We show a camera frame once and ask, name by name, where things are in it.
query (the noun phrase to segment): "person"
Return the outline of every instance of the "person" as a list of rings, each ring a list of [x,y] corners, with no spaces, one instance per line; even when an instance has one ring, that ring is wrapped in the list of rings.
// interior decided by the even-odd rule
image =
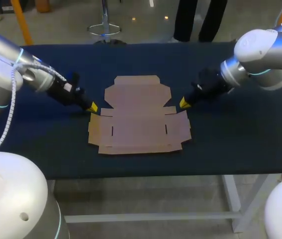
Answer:
[[[175,20],[174,36],[170,42],[188,42],[190,40],[198,0],[180,0]],[[212,42],[215,38],[225,9],[227,0],[210,0],[207,15],[202,24],[199,42]]]

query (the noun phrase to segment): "cardboard sheet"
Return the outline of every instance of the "cardboard sheet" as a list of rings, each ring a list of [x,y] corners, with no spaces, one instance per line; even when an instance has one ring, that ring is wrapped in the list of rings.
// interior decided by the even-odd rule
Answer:
[[[170,98],[170,88],[157,76],[116,77],[104,94],[113,109],[91,114],[89,143],[103,154],[181,150],[181,143],[191,139],[190,124],[186,111],[164,107]]]

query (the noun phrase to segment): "dark blue tablecloth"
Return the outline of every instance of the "dark blue tablecloth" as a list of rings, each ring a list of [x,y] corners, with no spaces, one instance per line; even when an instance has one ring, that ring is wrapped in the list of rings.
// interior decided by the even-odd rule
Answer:
[[[98,106],[117,75],[158,75],[178,107],[199,70],[218,66],[233,44],[42,45],[25,50],[61,74],[76,71]],[[0,119],[0,135],[6,120]],[[100,155],[88,144],[89,114],[64,107],[27,86],[0,151],[32,160],[48,179],[282,172],[282,89],[263,91],[250,82],[213,104],[188,110],[193,140],[173,153]]]

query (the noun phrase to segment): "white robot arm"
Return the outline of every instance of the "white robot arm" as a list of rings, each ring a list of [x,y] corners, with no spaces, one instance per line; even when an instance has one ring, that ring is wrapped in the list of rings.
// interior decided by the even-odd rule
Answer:
[[[213,100],[246,81],[253,80],[265,90],[282,87],[282,24],[269,30],[252,30],[236,43],[234,55],[220,64],[219,69],[204,69],[199,77],[205,82],[193,83],[194,90],[185,95],[181,108],[201,100]]]
[[[46,92],[65,106],[78,105],[83,110],[97,111],[95,103],[85,97],[84,90],[78,86],[78,76],[72,82],[67,81],[49,65],[0,36],[0,113],[11,99],[14,67],[16,91],[25,81],[35,91]]]

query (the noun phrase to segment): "concrete floor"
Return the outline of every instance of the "concrete floor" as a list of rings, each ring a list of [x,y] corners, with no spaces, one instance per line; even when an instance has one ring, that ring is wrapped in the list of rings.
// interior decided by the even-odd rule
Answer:
[[[127,43],[166,42],[173,35],[178,2],[154,0],[108,0],[111,21],[122,33],[114,38]],[[230,41],[254,28],[270,28],[282,7],[282,0],[228,0],[221,28],[215,41]],[[99,37],[87,33],[91,24],[100,23],[100,0],[59,0],[53,12],[25,13],[35,44],[89,44]],[[198,12],[204,15],[206,4]],[[195,22],[192,39],[201,21]],[[0,34],[23,45],[22,34],[13,14],[0,22]],[[242,198],[256,175],[236,176]],[[137,212],[188,212],[227,210],[220,176],[111,178],[57,181],[56,197],[65,215]],[[265,239],[263,209],[243,234],[233,234],[230,221],[128,222],[69,225],[72,239]]]

